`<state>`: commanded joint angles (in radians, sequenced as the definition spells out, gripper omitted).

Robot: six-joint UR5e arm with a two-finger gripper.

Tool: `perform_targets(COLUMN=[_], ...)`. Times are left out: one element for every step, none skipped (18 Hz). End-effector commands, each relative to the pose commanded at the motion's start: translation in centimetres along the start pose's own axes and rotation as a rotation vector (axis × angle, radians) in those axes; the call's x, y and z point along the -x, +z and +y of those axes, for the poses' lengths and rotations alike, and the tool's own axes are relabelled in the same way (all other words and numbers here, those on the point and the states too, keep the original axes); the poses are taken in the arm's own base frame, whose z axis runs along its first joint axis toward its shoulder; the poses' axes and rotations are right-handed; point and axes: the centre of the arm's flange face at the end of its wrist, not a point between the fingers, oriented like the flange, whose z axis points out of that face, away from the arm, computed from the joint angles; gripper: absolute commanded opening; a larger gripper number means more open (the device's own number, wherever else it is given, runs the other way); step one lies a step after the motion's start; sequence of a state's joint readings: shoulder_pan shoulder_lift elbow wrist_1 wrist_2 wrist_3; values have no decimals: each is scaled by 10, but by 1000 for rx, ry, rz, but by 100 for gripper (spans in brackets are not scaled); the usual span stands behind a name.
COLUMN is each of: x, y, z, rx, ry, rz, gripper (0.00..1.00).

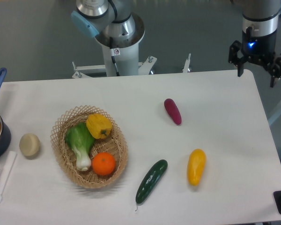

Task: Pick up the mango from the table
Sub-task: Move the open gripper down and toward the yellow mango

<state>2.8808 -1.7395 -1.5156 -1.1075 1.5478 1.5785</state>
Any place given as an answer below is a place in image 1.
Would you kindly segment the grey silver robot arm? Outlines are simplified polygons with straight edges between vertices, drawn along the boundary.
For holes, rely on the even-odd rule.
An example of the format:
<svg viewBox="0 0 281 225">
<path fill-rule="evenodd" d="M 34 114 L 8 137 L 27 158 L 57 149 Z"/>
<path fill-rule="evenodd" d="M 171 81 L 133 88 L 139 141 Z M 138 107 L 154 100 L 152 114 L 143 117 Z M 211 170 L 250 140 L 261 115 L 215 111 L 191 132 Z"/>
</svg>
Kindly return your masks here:
<svg viewBox="0 0 281 225">
<path fill-rule="evenodd" d="M 229 63 L 241 76 L 249 62 L 264 68 L 271 85 L 281 78 L 281 54 L 275 54 L 280 2 L 278 0 L 243 0 L 242 41 L 229 48 Z M 145 33 L 141 18 L 131 11 L 129 0 L 78 0 L 71 13 L 76 28 L 95 38 L 104 54 L 108 76 L 148 74 L 150 65 L 139 66 L 139 42 Z"/>
</svg>

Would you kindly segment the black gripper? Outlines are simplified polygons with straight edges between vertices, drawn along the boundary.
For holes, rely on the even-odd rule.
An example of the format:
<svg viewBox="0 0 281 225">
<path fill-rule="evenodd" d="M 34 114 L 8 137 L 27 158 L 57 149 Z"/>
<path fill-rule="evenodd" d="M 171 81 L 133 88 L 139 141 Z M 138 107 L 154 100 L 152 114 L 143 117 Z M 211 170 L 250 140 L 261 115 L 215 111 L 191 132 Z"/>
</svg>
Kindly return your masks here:
<svg viewBox="0 0 281 225">
<path fill-rule="evenodd" d="M 281 79 L 281 54 L 275 58 L 275 43 L 277 31 L 255 37 L 252 30 L 242 33 L 242 44 L 234 41 L 229 47 L 228 62 L 237 68 L 237 76 L 241 77 L 244 72 L 244 64 L 250 62 L 255 65 L 269 66 L 271 75 L 270 87 L 273 88 L 277 79 Z"/>
</svg>

